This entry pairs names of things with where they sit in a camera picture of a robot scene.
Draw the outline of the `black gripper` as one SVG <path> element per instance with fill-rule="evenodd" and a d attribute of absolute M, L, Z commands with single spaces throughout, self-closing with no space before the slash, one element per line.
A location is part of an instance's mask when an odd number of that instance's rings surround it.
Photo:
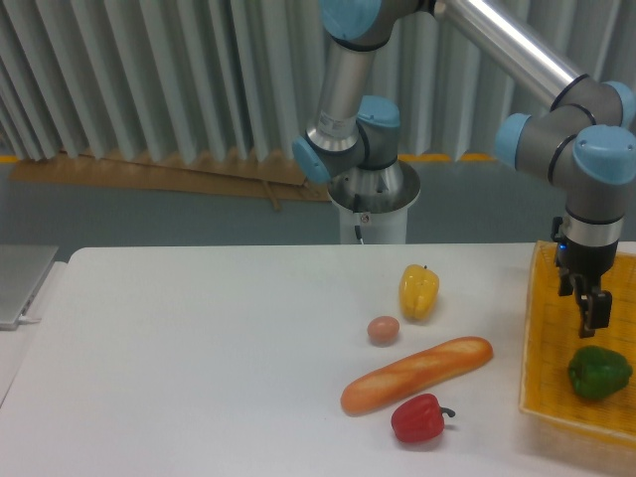
<path fill-rule="evenodd" d="M 574 290 L 580 314 L 580 338 L 592 338 L 595 331 L 609 326 L 612 294 L 602 290 L 601 277 L 613 265 L 619 241 L 619 221 L 589 223 L 574 216 L 555 217 L 552 241 L 556 243 L 559 296 Z"/>

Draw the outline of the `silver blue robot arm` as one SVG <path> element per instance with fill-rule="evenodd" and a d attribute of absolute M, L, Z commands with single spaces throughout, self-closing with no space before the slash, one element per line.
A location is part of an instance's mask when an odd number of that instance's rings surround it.
<path fill-rule="evenodd" d="M 551 232 L 558 292 L 575 298 L 581 337 L 606 328 L 612 296 L 601 279 L 614 263 L 635 185 L 632 90 L 590 78 L 490 1 L 324 1 L 320 8 L 331 38 L 326 74 L 317 112 L 292 152 L 310 181 L 327 186 L 341 241 L 405 240 L 420 183 L 398 162 L 398 107 L 364 88 L 395 23 L 425 12 L 452 23 L 548 107 L 542 117 L 508 117 L 495 157 L 564 191 Z"/>

